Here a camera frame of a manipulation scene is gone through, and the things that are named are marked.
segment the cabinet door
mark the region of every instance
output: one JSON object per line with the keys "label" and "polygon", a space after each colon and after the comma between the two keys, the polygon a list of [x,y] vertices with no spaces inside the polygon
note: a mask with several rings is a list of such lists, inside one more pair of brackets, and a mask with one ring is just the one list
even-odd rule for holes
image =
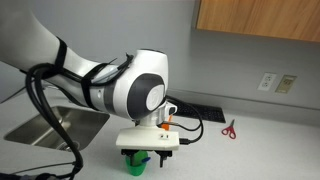
{"label": "cabinet door", "polygon": [[320,42],[320,0],[201,0],[197,29]]}

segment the scissors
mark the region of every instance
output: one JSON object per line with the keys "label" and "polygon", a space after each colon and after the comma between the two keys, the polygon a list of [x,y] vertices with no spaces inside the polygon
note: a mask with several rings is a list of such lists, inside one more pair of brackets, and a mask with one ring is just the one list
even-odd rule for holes
{"label": "scissors", "polygon": [[221,131],[221,133],[222,133],[223,135],[228,135],[228,134],[229,134],[229,137],[230,137],[231,139],[235,139],[235,138],[237,137],[237,136],[236,136],[236,132],[234,132],[234,129],[233,129],[233,124],[234,124],[234,120],[232,120],[232,122],[231,122],[231,124],[230,124],[229,127],[225,128],[225,129],[223,129],[223,130]]}

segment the green object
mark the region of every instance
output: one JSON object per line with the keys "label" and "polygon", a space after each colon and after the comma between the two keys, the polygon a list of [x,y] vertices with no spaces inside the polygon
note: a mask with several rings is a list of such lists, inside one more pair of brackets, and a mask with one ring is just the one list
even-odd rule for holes
{"label": "green object", "polygon": [[143,163],[142,160],[148,157],[146,151],[138,151],[133,155],[133,164],[130,165],[130,157],[126,156],[126,164],[129,170],[129,173],[133,176],[140,176],[144,169],[146,168],[147,163]]}

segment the wall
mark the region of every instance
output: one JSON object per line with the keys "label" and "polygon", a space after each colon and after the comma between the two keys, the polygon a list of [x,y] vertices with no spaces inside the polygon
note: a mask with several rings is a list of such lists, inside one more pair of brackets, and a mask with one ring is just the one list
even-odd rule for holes
{"label": "wall", "polygon": [[[170,89],[320,109],[320,43],[197,31],[194,4],[31,1],[40,22],[85,58],[106,62],[139,48],[159,49],[169,57]],[[264,72],[278,74],[268,92],[256,90]],[[283,74],[298,78],[288,94],[274,93]]]}

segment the wall outlet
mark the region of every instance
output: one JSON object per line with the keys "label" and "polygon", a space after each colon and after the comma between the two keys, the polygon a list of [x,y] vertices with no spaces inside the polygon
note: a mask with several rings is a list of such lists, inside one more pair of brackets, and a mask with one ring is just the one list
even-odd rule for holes
{"label": "wall outlet", "polygon": [[281,82],[279,83],[279,85],[276,89],[276,92],[288,93],[296,78],[297,78],[297,76],[284,75],[282,77]]}
{"label": "wall outlet", "polygon": [[261,82],[258,86],[258,90],[269,91],[273,81],[276,79],[277,74],[274,73],[264,73]]}

